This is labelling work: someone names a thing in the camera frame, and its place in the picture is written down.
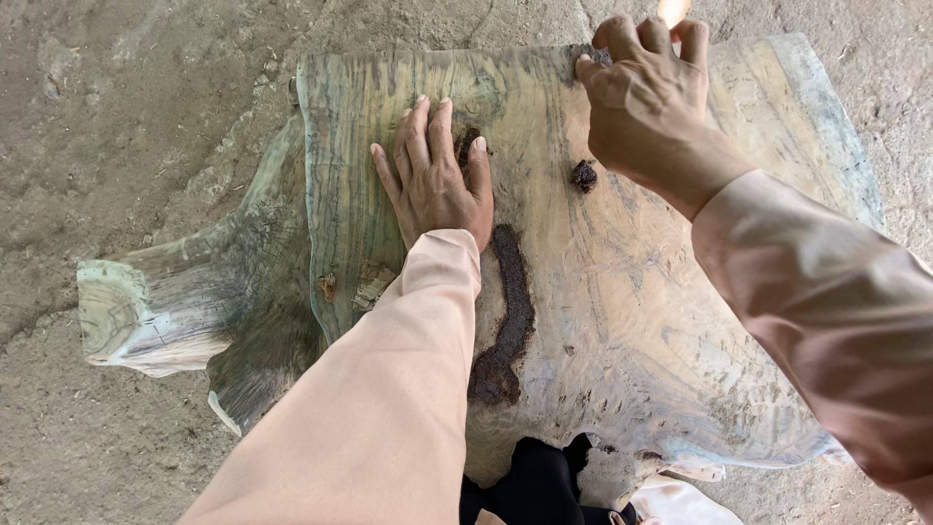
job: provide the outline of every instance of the right hand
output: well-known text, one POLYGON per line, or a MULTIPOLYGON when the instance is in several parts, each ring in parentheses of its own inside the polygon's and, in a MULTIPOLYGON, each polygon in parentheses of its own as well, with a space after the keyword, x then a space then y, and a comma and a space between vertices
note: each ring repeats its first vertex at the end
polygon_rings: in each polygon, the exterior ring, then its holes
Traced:
POLYGON ((577 78, 590 98, 590 151, 611 171, 656 192, 688 220, 727 184, 755 169, 718 130, 706 127, 709 30, 684 20, 668 31, 652 17, 604 21, 592 44, 613 64, 580 55, 577 78), (672 38, 680 41, 674 54, 672 38))

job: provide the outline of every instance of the wood grain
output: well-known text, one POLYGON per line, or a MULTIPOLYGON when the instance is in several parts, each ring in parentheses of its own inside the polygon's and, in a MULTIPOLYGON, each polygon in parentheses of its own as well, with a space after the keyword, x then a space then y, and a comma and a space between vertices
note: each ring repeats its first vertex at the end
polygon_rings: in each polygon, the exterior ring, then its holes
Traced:
MULTIPOLYGON (((517 401, 470 404, 471 477, 494 482, 525 435, 557 447, 578 433, 599 436, 602 449, 580 476, 592 504, 619 504, 664 462, 784 466, 820 454, 831 438, 709 285, 687 222, 599 164, 591 194, 569 183, 572 168, 592 158, 573 54, 558 47, 299 61, 312 277, 336 278, 332 303, 312 291, 327 340, 358 320, 351 302, 363 261, 397 271, 404 260, 369 143, 388 146, 419 93, 450 96, 454 134, 474 126, 492 149, 495 222, 517 234, 536 311, 525 355, 512 364, 517 401)), ((805 38, 719 44, 710 64, 711 125, 762 167, 883 229, 870 167, 805 38)), ((482 254, 482 273, 475 359, 493 346, 505 313, 494 250, 482 254)))

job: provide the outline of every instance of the long sleeve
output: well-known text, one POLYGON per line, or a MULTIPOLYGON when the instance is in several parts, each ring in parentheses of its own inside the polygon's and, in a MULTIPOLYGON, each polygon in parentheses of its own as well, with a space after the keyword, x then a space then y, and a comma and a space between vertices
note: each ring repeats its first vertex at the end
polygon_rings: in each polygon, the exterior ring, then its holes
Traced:
POLYGON ((757 170, 693 223, 697 261, 820 423, 933 523, 933 276, 757 170))
POLYGON ((422 235, 179 523, 456 524, 479 292, 472 236, 422 235))

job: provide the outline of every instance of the dusty floor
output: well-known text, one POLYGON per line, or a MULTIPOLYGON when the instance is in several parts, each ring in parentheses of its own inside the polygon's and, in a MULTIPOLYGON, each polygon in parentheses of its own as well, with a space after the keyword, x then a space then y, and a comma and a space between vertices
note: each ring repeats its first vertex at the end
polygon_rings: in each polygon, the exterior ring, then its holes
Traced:
MULTIPOLYGON (((933 2, 693 3, 715 40, 810 37, 878 175, 890 234, 933 261, 933 2)), ((0 0, 0 525, 172 521, 234 446, 204 374, 156 380, 80 359, 75 268, 235 207, 284 121, 296 50, 572 43, 610 13, 654 5, 0 0)), ((732 468, 701 488, 749 524, 917 520, 857 470, 820 463, 732 468)))

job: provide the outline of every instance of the wrist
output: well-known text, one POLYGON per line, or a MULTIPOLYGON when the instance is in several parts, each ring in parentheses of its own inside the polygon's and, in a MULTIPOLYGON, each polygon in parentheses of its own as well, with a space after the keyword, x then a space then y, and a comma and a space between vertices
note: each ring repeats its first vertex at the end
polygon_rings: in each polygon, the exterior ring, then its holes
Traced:
POLYGON ((690 222, 730 182, 756 168, 725 134, 705 126, 676 156, 670 177, 656 192, 690 222))

